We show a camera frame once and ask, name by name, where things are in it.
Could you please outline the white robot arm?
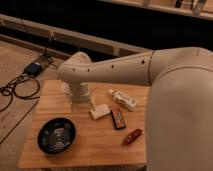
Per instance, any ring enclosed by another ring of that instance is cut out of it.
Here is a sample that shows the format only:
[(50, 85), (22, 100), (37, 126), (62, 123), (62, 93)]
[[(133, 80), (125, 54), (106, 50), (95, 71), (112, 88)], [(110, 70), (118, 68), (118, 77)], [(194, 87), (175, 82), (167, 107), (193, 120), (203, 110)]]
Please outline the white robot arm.
[(213, 52), (173, 48), (96, 63), (77, 52), (58, 74), (74, 96), (83, 82), (148, 86), (147, 170), (213, 171)]

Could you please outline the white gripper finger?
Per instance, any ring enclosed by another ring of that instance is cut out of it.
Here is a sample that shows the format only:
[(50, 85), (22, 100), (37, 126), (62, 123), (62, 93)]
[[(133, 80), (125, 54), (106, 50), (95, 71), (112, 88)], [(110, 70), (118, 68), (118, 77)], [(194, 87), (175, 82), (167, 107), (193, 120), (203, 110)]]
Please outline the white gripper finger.
[(105, 115), (108, 115), (111, 112), (109, 106), (107, 104), (101, 104), (94, 107), (91, 110), (91, 115), (94, 120), (99, 119)]

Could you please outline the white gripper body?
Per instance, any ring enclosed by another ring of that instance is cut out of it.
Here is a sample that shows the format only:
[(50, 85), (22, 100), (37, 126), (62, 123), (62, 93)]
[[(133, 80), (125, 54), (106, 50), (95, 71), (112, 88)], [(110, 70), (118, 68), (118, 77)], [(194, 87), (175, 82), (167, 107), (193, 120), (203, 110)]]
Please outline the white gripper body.
[(62, 83), (62, 91), (70, 98), (72, 103), (88, 103), (91, 100), (89, 85), (84, 83)]

